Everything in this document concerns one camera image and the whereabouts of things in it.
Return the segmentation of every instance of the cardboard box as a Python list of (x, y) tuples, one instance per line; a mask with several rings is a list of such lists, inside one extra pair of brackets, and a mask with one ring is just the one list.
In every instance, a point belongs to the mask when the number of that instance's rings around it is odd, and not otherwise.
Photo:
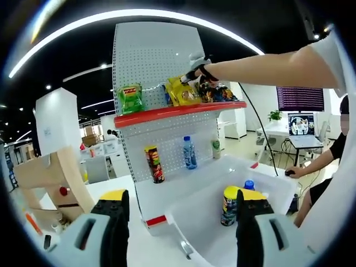
[(100, 142), (100, 139), (97, 135), (88, 135), (82, 138), (82, 142), (84, 143), (84, 145), (86, 146), (93, 146), (96, 145), (97, 143)]

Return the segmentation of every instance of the black ceiling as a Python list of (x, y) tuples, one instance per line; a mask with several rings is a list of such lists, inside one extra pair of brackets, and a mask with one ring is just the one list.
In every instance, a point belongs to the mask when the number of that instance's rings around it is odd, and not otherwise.
[[(15, 2), (12, 1), (12, 4), (6, 7), (7, 16), (16, 8)], [(200, 17), (241, 35), (266, 53), (294, 51), (310, 42), (303, 23), (304, 15), (300, 13), (294, 1), (286, 0), (67, 0), (44, 25), (36, 41), (39, 42), (53, 31), (77, 19), (123, 8), (164, 9)], [(4, 73), (0, 104), (6, 105), (7, 108), (0, 108), (2, 139), (10, 142), (9, 138), (12, 137), (14, 141), (34, 127), (32, 108), (36, 99), (48, 93), (45, 89), (47, 84), (51, 84), (52, 88), (63, 87), (76, 94), (79, 114), (82, 116), (98, 118), (97, 113), (112, 110), (112, 102), (80, 109), (112, 98), (111, 68), (68, 82), (62, 81), (68, 76), (98, 67), (102, 63), (110, 64), (115, 24), (131, 21), (181, 23), (169, 19), (142, 17), (109, 19), (83, 26), (57, 38), (35, 54), (13, 79), (8, 79), (8, 73)], [(320, 18), (314, 21), (317, 32), (321, 32), (324, 25), (325, 21)], [(227, 36), (204, 27), (198, 27), (198, 31), (205, 53), (214, 55), (212, 59), (215, 62), (254, 55), (251, 50)]]

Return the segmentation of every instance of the chip can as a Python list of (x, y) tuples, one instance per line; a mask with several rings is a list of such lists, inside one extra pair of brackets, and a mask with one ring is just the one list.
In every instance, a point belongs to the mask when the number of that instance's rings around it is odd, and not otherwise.
[(159, 184), (165, 180), (160, 157), (158, 156), (158, 150), (156, 146), (145, 147), (146, 159), (149, 164), (151, 175), (155, 184)]
[(224, 206), (221, 214), (221, 224), (224, 226), (230, 226), (236, 221), (238, 190), (237, 186), (231, 185), (224, 190)]

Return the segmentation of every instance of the snack bag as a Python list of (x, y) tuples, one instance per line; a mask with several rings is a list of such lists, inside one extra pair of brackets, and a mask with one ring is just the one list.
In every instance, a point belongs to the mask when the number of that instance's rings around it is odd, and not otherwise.
[(166, 89), (174, 106), (186, 106), (201, 103), (201, 98), (194, 88), (183, 85), (180, 77), (169, 78)]
[(124, 86), (117, 90), (117, 97), (120, 99), (123, 115), (144, 110), (141, 101), (141, 92), (140, 85)]
[(238, 101), (232, 91), (222, 83), (212, 82), (200, 77), (199, 95), (203, 102)]

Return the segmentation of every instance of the computer screen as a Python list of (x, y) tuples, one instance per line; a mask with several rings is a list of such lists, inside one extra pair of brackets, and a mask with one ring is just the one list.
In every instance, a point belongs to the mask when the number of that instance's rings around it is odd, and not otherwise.
[(315, 135), (314, 114), (289, 113), (289, 135)]
[(279, 111), (324, 111), (322, 88), (277, 87)]

